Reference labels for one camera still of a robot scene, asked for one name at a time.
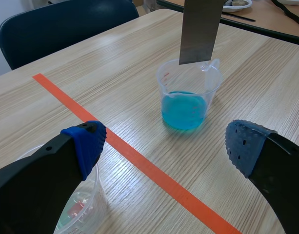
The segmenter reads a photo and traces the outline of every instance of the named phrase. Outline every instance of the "plastic measuring cup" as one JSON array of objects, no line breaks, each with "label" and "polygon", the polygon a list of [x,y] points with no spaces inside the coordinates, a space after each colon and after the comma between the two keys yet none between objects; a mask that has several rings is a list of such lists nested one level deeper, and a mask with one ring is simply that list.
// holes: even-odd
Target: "plastic measuring cup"
[{"label": "plastic measuring cup", "polygon": [[[32,155],[42,146],[29,150],[17,160]],[[69,198],[54,234],[94,234],[106,217],[107,210],[107,200],[96,165]]]},{"label": "plastic measuring cup", "polygon": [[157,80],[162,118],[174,128],[188,130],[205,119],[223,77],[219,59],[185,65],[176,59],[158,69]]}]

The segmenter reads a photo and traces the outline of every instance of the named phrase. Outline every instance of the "metal ruler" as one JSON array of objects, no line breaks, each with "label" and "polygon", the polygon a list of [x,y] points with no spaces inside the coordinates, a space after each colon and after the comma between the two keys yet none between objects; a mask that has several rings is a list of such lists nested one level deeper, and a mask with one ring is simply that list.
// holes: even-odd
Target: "metal ruler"
[{"label": "metal ruler", "polygon": [[185,0],[179,63],[211,60],[224,0]]}]

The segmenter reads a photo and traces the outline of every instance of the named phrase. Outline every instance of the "measuring cup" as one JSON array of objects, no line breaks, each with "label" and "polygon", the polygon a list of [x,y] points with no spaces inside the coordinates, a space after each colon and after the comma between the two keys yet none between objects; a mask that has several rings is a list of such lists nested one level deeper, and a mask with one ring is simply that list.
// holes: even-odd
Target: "measuring cup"
[{"label": "measuring cup", "polygon": [[[30,156],[35,147],[17,160]],[[87,179],[72,193],[56,225],[54,234],[94,234],[107,214],[107,201],[96,165]]]},{"label": "measuring cup", "polygon": [[157,80],[163,120],[174,128],[188,130],[205,119],[223,77],[219,59],[184,65],[176,59],[158,69]]}]

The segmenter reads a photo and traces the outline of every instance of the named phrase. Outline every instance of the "orange tape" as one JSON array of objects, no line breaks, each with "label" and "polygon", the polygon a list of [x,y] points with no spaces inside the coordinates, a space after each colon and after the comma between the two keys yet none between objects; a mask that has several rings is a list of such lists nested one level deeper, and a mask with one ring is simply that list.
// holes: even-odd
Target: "orange tape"
[{"label": "orange tape", "polygon": [[[97,120],[44,75],[37,74],[33,76],[33,78],[83,122]],[[160,170],[109,128],[107,128],[106,141],[213,232],[217,234],[241,234],[241,232],[207,207],[189,191],[180,186],[175,180]]]}]

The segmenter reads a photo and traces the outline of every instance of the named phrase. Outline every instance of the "navy chair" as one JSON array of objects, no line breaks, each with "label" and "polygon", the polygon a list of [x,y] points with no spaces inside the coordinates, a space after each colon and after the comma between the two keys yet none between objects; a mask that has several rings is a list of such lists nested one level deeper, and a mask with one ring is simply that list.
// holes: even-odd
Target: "navy chair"
[{"label": "navy chair", "polygon": [[0,48],[14,70],[137,17],[131,0],[68,0],[4,21]]}]

